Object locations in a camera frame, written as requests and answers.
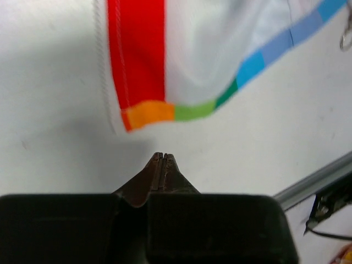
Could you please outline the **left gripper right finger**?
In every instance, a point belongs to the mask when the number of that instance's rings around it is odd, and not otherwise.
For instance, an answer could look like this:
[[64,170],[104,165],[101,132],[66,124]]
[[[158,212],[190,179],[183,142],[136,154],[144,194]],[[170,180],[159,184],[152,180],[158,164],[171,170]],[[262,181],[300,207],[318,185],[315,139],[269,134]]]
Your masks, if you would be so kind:
[[173,154],[165,154],[161,167],[161,192],[199,194],[200,192],[182,175]]

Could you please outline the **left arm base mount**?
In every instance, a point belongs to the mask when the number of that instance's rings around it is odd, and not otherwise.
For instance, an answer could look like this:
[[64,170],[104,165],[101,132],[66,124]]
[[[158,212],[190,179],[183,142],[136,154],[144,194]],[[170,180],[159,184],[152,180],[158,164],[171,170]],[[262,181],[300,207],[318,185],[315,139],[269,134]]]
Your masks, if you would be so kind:
[[351,241],[351,236],[314,230],[314,227],[327,220],[347,205],[351,205],[351,176],[332,183],[316,194],[312,211],[308,220],[305,222],[304,234],[310,232],[324,238]]

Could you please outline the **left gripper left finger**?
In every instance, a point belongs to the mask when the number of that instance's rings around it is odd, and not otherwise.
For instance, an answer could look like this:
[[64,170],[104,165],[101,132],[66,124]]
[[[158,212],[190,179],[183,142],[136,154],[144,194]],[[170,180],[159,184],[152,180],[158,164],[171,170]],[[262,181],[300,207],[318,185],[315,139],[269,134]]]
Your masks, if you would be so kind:
[[149,194],[158,190],[162,165],[163,153],[154,153],[146,166],[117,189],[115,194],[134,208],[143,206],[148,200]]

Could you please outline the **red white rainbow kids jacket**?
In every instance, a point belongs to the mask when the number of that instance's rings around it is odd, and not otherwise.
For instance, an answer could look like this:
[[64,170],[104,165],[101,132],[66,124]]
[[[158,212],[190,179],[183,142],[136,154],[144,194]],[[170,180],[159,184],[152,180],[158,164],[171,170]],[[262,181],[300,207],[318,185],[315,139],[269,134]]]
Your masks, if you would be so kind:
[[349,1],[94,1],[114,131],[212,114]]

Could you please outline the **aluminium table front rail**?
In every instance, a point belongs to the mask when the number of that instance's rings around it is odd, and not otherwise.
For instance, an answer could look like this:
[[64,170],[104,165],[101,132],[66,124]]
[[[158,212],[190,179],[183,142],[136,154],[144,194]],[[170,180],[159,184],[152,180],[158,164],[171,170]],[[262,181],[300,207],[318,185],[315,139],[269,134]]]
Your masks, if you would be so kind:
[[273,198],[279,202],[284,211],[287,211],[310,196],[345,178],[350,173],[351,151],[277,193]]

